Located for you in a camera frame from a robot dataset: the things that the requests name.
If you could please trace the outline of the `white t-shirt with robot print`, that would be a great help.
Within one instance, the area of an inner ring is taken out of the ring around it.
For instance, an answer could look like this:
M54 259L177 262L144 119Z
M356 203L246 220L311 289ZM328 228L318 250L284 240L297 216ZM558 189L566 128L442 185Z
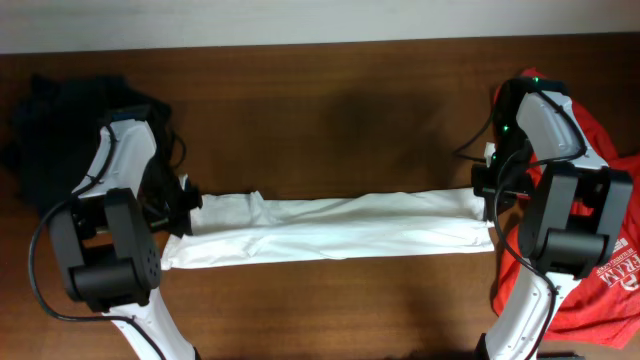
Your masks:
M161 267L491 252L484 210L469 188L316 200L206 195L190 214L191 234L170 236Z

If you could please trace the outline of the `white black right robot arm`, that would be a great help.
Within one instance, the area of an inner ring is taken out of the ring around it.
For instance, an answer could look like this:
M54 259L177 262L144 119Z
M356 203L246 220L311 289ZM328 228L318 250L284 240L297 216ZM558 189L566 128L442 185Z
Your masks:
M519 76L498 90L489 125L495 142L471 168L486 219L525 197L517 244L496 231L519 265L507 304L479 338L478 359L535 359L565 298L614 252L632 195L631 176L593 149L565 85Z

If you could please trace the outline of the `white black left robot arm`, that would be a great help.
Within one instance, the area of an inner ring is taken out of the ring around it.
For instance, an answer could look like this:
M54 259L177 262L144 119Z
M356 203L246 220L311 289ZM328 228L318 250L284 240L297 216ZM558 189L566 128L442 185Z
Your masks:
M67 195L43 215L28 250L31 290L46 315L69 323L113 323L141 359L197 359L160 291L158 231L190 231L198 189L171 164L179 138L150 105L115 110L56 110L40 134L74 163ZM64 314L43 296L36 248L47 235L67 296L89 309Z

